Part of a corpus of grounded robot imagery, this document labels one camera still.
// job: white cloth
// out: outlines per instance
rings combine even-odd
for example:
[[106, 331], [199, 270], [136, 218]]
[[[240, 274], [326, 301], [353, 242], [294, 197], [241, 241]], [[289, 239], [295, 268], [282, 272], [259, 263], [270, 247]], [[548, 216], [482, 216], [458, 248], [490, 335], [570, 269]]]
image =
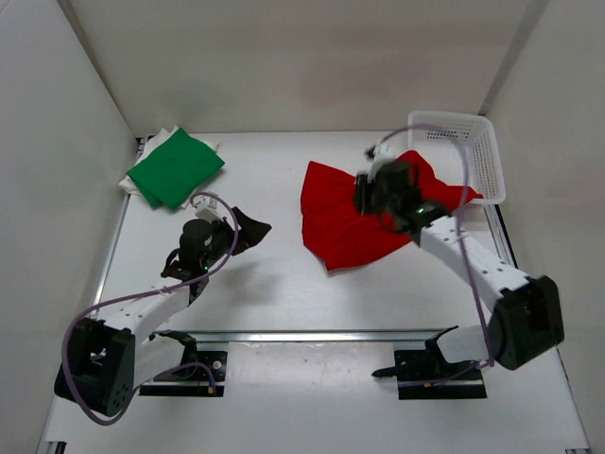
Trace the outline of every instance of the white cloth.
[[[145, 143], [145, 147], [143, 148], [143, 153], [141, 153], [141, 156], [139, 156], [139, 158], [136, 160], [135, 165], [139, 164], [141, 161], [146, 159], [154, 149], [156, 149], [161, 144], [163, 144], [166, 140], [168, 140], [170, 138], [170, 136], [172, 134], [174, 134], [178, 129], [179, 129], [179, 127], [175, 126], [171, 132], [168, 132], [167, 130], [162, 128], [155, 137], [152, 137], [149, 140], [147, 140], [147, 142]], [[206, 144], [211, 149], [213, 149], [214, 151], [218, 151], [218, 145], [211, 144], [205, 140], [203, 143]], [[139, 191], [139, 189], [136, 187], [136, 184], [134, 184], [134, 182], [128, 175], [126, 176], [126, 178], [124, 178], [124, 180], [122, 180], [118, 184], [118, 186], [120, 186], [122, 189], [124, 189], [126, 192], [128, 192], [129, 194], [131, 194], [133, 196], [141, 196], [141, 192]], [[188, 204], [189, 204], [189, 198], [187, 198], [186, 201], [181, 203], [181, 210], [184, 210]]]

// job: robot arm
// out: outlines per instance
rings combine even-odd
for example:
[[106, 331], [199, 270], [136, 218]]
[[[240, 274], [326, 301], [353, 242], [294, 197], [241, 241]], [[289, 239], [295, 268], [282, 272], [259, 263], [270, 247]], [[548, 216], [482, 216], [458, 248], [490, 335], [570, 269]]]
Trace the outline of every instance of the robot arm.
[[[423, 200], [416, 185], [416, 169], [394, 160], [386, 144], [372, 148], [369, 173], [355, 181], [354, 204], [362, 215], [386, 212], [395, 232], [411, 236], [425, 251], [435, 255], [462, 280], [469, 276], [462, 258], [456, 220], [443, 206]], [[463, 230], [470, 268], [484, 305], [491, 311], [488, 334], [492, 357], [514, 370], [563, 340], [559, 292], [546, 276], [533, 279], [502, 262]], [[462, 361], [489, 357], [481, 326], [453, 327], [425, 343], [426, 360], [436, 370]], [[393, 368], [375, 376], [396, 375]]]
[[[258, 244], [271, 226], [233, 213], [239, 225], [233, 255]], [[152, 290], [158, 293], [137, 299], [98, 320], [84, 318], [74, 328], [68, 360], [79, 393], [94, 411], [114, 416], [128, 405], [136, 387], [169, 368], [195, 362], [196, 341], [186, 333], [158, 331], [174, 314], [192, 305], [209, 279], [162, 292], [206, 272], [233, 245], [234, 231], [226, 220], [209, 209], [184, 224], [179, 249], [166, 259], [162, 278]], [[62, 367], [55, 380], [55, 394], [74, 401]]]

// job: white basket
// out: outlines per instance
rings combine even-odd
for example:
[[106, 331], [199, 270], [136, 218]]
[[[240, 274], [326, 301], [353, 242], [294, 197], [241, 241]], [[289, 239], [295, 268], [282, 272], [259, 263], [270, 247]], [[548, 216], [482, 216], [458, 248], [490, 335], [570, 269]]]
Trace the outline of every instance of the white basket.
[[465, 147], [471, 170], [470, 186], [483, 196], [483, 199], [474, 199], [472, 203], [487, 205], [504, 201], [507, 192], [490, 120], [466, 113], [414, 111], [407, 118], [407, 124], [438, 127], [434, 131], [411, 130], [407, 134], [407, 149], [447, 146], [456, 152], [448, 137], [454, 137]]

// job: purple cable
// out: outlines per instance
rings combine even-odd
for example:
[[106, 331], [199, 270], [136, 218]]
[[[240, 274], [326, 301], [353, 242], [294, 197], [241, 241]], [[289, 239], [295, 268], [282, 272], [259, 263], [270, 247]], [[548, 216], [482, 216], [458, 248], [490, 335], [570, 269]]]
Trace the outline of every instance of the purple cable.
[[[158, 295], [161, 293], [170, 293], [172, 291], [178, 290], [179, 288], [191, 286], [192, 284], [196, 284], [197, 282], [201, 281], [202, 279], [206, 279], [206, 278], [212, 276], [213, 274], [216, 274], [218, 271], [220, 271], [221, 268], [223, 268], [225, 266], [225, 264], [227, 263], [229, 258], [232, 256], [233, 251], [235, 251], [235, 246], [237, 245], [237, 239], [238, 239], [237, 230], [239, 228], [239, 226], [237, 224], [237, 218], [235, 217], [235, 213], [233, 212], [231, 206], [229, 206], [227, 204], [227, 202], [225, 202], [222, 198], [220, 198], [216, 194], [213, 194], [211, 192], [197, 192], [197, 193], [193, 194], [189, 200], [193, 203], [193, 199], [197, 196], [210, 197], [211, 199], [218, 201], [229, 212], [229, 215], [231, 216], [231, 218], [233, 220], [233, 231], [234, 231], [233, 242], [231, 244], [231, 247], [225, 254], [225, 257], [221, 260], [221, 262], [215, 268], [213, 268], [212, 270], [209, 270], [202, 276], [198, 276], [194, 279], [190, 279], [188, 281], [181, 282], [180, 284], [176, 284], [176, 285], [170, 286], [170, 287], [159, 288], [159, 289], [155, 289], [155, 290], [143, 291], [141, 293], [133, 293], [131, 295], [120, 296], [119, 298], [113, 298], [112, 300], [104, 301], [102, 303], [98, 303], [97, 305], [87, 307], [86, 309], [82, 310], [76, 317], [74, 317], [74, 320], [72, 320], [69, 323], [69, 325], [67, 326], [67, 329], [65, 330], [65, 336], [63, 336], [63, 342], [61, 345], [60, 353], [61, 353], [61, 368], [63, 370], [63, 374], [65, 375], [65, 382], [67, 383], [67, 388], [69, 389], [69, 392], [74, 397], [74, 400], [76, 400], [76, 403], [79, 405], [79, 407], [82, 409], [82, 411], [84, 411], [86, 416], [88, 416], [93, 422], [99, 424], [100, 426], [111, 426], [111, 425], [117, 423], [122, 418], [122, 416], [124, 416], [124, 413], [126, 412], [126, 409], [128, 408], [130, 401], [134, 397], [134, 394], [135, 394], [136, 390], [138, 389], [138, 387], [135, 388], [134, 390], [132, 390], [132, 393], [129, 396], [129, 400], [126, 404], [126, 407], [124, 409], [122, 409], [122, 411], [120, 411], [120, 413], [118, 415], [116, 415], [113, 419], [106, 420], [106, 419], [101, 419], [98, 416], [96, 416], [93, 413], [93, 411], [90, 409], [90, 407], [86, 404], [86, 402], [84, 402], [84, 399], [78, 392], [78, 387], [76, 386], [76, 382], [74, 380], [74, 377], [72, 376], [72, 371], [69, 366], [67, 352], [68, 352], [69, 340], [71, 339], [72, 332], [74, 331], [74, 328], [76, 327], [76, 325], [78, 324], [78, 322], [80, 320], [82, 320], [84, 317], [86, 317], [88, 314], [90, 314], [91, 312], [93, 312], [95, 310], [98, 310], [102, 307], [115, 305], [117, 303], [123, 303], [123, 302], [129, 301], [129, 300], [138, 300], [141, 298], [147, 298], [149, 296]], [[193, 366], [201, 367], [202, 369], [204, 369], [209, 376], [210, 383], [212, 384], [213, 388], [216, 387], [214, 384], [214, 378], [212, 376], [212, 373], [210, 372], [210, 370], [208, 369], [208, 367], [205, 364], [202, 364], [200, 362], [191, 362], [188, 364], [183, 364], [183, 365], [174, 367], [174, 368], [169, 369], [164, 372], [173, 373], [173, 372], [179, 371], [180, 369], [185, 369], [187, 367], [193, 367]]]
[[452, 374], [450, 376], [447, 376], [446, 378], [439, 378], [437, 380], [425, 380], [425, 381], [405, 381], [403, 383], [397, 383], [397, 387], [399, 388], [410, 388], [413, 386], [424, 386], [424, 385], [439, 385], [441, 383], [445, 384], [450, 380], [453, 380], [454, 378], [458, 378], [461, 375], [466, 374], [467, 372], [472, 371], [473, 369], [482, 369], [482, 367], [479, 366], [479, 363], [476, 361], [471, 361], [471, 364], [469, 364], [469, 367], [467, 367], [466, 369], [457, 372], [455, 374]]
[[[469, 161], [466, 156], [466, 152], [465, 152], [464, 148], [462, 147], [462, 144], [459, 142], [459, 140], [456, 139], [455, 137], [453, 137], [451, 133], [444, 131], [442, 128], [440, 128], [438, 126], [427, 125], [427, 124], [405, 126], [398, 130], [390, 132], [385, 137], [383, 137], [379, 143], [384, 144], [385, 142], [387, 142], [390, 138], [394, 137], [395, 135], [400, 134], [402, 132], [412, 131], [412, 130], [440, 132], [441, 137], [448, 139], [454, 145], [454, 147], [456, 147], [456, 149], [458, 150], [458, 154], [460, 155], [460, 159], [462, 161], [463, 187], [462, 187], [462, 195], [460, 196], [460, 203], [458, 204], [458, 209], [456, 210], [456, 236], [458, 237], [458, 240], [460, 242], [460, 251], [462, 254], [462, 264], [464, 265], [464, 269], [466, 270], [466, 273], [469, 278], [469, 286], [471, 287], [471, 290], [473, 292], [473, 299], [475, 300], [475, 307], [476, 307], [477, 314], [479, 316], [479, 322], [481, 324], [481, 331], [483, 332], [483, 339], [485, 340], [485, 345], [488, 349], [487, 364], [489, 364], [489, 366], [492, 367], [494, 364], [493, 354], [492, 354], [492, 340], [490, 339], [490, 333], [488, 331], [488, 326], [485, 321], [485, 314], [483, 313], [481, 299], [479, 298], [479, 290], [476, 286], [475, 276], [474, 276], [472, 268], [471, 268], [471, 262], [469, 260], [469, 255], [466, 250], [466, 245], [464, 244], [464, 236], [460, 235], [460, 232], [462, 229], [462, 220], [464, 218], [464, 211], [466, 210], [466, 198], [469, 193], [469, 173], [470, 173], [470, 171], [469, 171]], [[479, 364], [476, 362], [475, 364], [472, 364], [472, 366], [482, 369], [483, 367], [485, 367], [485, 364], [483, 366], [479, 366]], [[447, 381], [451, 378], [452, 377], [444, 378], [441, 381], [443, 381], [443, 380]]]

